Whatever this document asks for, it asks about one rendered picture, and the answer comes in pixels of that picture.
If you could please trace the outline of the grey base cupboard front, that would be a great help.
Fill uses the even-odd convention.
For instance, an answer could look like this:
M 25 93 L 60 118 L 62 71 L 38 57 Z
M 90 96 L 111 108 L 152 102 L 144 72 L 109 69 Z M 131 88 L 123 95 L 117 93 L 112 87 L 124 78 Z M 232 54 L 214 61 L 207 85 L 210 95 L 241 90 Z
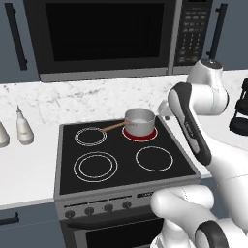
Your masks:
M 201 185 L 207 186 L 214 196 L 214 205 L 211 208 L 211 212 L 218 218 L 229 218 L 229 212 L 224 205 L 223 199 L 218 191 L 218 188 L 211 177 L 204 178 L 201 181 Z

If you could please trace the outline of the black and steel microwave oven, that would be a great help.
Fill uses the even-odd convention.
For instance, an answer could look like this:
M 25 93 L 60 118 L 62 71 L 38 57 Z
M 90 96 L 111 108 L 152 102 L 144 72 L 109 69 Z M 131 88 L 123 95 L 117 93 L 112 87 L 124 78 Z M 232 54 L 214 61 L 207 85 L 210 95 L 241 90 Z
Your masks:
M 23 0 L 43 82 L 187 74 L 213 0 Z

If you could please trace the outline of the oven door with dark window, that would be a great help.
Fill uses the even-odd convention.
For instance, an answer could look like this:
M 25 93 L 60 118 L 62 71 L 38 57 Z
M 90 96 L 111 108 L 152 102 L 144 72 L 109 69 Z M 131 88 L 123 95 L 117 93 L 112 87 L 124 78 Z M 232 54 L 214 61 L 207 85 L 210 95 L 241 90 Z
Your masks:
M 149 248 L 154 237 L 162 230 L 164 223 L 162 218 L 156 216 L 152 220 L 95 230 L 79 230 L 67 227 L 71 222 L 85 219 L 91 220 L 93 216 L 109 216 L 112 213 L 122 212 L 134 212 L 138 215 L 153 213 L 150 206 L 145 206 L 62 220 L 60 225 L 66 248 Z

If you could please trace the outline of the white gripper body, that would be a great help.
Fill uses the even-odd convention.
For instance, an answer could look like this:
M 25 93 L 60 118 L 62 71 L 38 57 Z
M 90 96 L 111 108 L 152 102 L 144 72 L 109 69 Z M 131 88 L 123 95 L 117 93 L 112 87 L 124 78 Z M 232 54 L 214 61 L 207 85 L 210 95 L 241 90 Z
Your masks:
M 171 109 L 167 100 L 163 100 L 158 106 L 158 114 L 164 117 L 166 120 L 171 119 Z

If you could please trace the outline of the grey drawer front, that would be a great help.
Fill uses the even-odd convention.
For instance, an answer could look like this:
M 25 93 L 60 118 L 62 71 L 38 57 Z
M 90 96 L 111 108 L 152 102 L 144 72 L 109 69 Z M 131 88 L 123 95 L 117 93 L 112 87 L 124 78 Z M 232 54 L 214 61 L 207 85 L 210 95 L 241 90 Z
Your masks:
M 16 212 L 18 223 L 0 226 L 0 248 L 66 248 L 53 202 L 0 210 L 0 219 Z

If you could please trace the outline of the white bottle with thin spout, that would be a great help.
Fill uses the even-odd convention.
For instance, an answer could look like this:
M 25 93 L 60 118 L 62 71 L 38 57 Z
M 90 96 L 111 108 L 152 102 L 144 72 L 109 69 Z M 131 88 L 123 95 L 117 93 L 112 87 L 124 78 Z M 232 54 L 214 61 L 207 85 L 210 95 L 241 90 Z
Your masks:
M 16 115 L 17 139 L 23 145 L 31 144 L 34 141 L 34 133 L 20 108 L 16 110 Z

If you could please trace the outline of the steel stove with black hob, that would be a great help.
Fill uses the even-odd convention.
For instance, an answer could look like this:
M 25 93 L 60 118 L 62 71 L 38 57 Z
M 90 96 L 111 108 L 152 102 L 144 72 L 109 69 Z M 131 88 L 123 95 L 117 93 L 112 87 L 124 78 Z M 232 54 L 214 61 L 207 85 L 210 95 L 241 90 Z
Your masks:
M 161 119 L 155 134 L 145 140 L 131 139 L 124 129 L 103 133 L 113 120 L 64 124 L 59 127 L 54 200 L 59 221 L 104 211 L 150 206 L 152 194 L 167 187 L 199 184 L 201 175 Z

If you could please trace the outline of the black countertop appliance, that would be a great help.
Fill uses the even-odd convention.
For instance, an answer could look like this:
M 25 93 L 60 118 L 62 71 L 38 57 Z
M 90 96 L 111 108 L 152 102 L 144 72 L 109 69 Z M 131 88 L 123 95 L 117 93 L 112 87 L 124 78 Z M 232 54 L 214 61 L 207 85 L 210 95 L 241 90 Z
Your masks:
M 248 137 L 248 77 L 243 80 L 242 92 L 236 101 L 234 116 L 229 128 L 238 135 Z

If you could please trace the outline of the grey cupboard door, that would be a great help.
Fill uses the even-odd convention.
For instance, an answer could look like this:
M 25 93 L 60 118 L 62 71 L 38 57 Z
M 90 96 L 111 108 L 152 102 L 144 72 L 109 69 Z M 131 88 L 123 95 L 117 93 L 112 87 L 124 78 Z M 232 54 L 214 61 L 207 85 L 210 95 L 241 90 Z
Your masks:
M 22 71 L 16 56 L 16 49 L 11 33 L 5 3 L 12 3 L 16 13 L 15 18 L 27 59 L 27 70 Z M 29 32 L 23 0 L 0 0 L 0 83 L 39 81 L 31 36 Z
M 225 70 L 248 69 L 248 0 L 213 0 L 202 56 L 210 51 L 218 13 L 227 4 L 227 11 L 215 59 Z

